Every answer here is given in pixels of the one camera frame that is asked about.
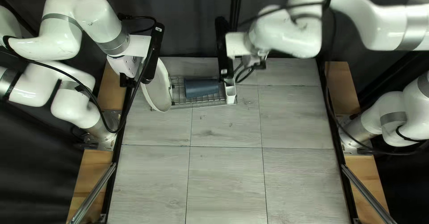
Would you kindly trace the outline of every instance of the wire rack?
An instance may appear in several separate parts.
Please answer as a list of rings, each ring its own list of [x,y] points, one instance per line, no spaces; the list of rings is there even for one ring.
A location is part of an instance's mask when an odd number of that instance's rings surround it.
[[[170,82],[172,85],[171,109],[203,108],[227,104],[223,83],[219,83],[219,91],[215,94],[186,98],[184,78],[170,77]]]

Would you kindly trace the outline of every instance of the gray tile floor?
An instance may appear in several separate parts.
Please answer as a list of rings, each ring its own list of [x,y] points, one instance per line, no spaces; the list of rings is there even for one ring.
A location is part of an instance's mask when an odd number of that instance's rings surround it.
[[[217,74],[216,58],[162,60],[171,75]],[[237,94],[167,113],[138,94],[108,222],[348,223],[315,61],[268,59]]]

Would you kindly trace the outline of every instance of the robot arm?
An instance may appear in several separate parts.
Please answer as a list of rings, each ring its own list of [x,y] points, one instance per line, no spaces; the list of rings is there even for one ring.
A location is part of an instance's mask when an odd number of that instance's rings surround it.
[[[289,0],[289,6],[324,0]],[[330,0],[329,7],[346,14],[355,24],[363,44],[377,51],[429,50],[429,0],[401,6],[377,6],[370,0]],[[318,54],[321,47],[322,4],[290,7],[268,6],[247,33],[225,36],[227,55],[263,59],[275,49],[295,57]],[[389,92],[345,129],[358,141],[383,135],[392,146],[408,146],[429,139],[429,73],[411,82],[403,92]],[[342,141],[360,147],[348,135]]]
[[[164,33],[162,24],[155,26],[157,32]],[[162,34],[152,33],[153,41],[151,36],[130,36],[106,0],[46,0],[39,36],[20,39],[18,21],[0,6],[2,46],[27,59],[60,69],[92,90],[95,84],[93,76],[55,61],[77,55],[83,30],[108,55],[107,60],[115,72],[130,78],[136,75],[152,42],[158,44],[151,51],[159,51],[162,40]],[[147,59],[142,73],[145,84],[153,79],[158,62],[158,54],[152,55],[156,57]],[[51,105],[52,114],[87,130],[101,142],[110,142],[115,134],[107,131],[86,92],[77,82],[53,69],[30,63],[19,75],[12,69],[0,67],[0,97],[28,106],[43,106],[58,81],[61,84]]]
[[[289,6],[324,0],[288,0]],[[330,8],[346,14],[370,50],[428,50],[429,4],[377,6],[370,0],[331,0]],[[279,8],[268,6],[260,11]],[[248,33],[226,35],[227,55],[265,56],[278,50],[295,57],[314,57],[322,42],[322,5],[283,9],[258,18]]]

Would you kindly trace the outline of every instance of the dish rack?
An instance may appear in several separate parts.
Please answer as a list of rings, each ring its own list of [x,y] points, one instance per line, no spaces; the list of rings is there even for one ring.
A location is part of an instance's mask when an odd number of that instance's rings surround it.
[[[236,86],[234,79],[219,83],[219,90],[215,94],[186,98],[184,77],[169,77],[171,109],[190,109],[237,104]]]

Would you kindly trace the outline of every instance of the white plate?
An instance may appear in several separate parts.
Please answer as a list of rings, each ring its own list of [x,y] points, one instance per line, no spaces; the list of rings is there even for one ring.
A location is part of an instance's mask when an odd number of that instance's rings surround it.
[[[149,84],[140,83],[143,95],[154,110],[167,112],[171,108],[171,85],[167,69],[158,58],[155,77]]]

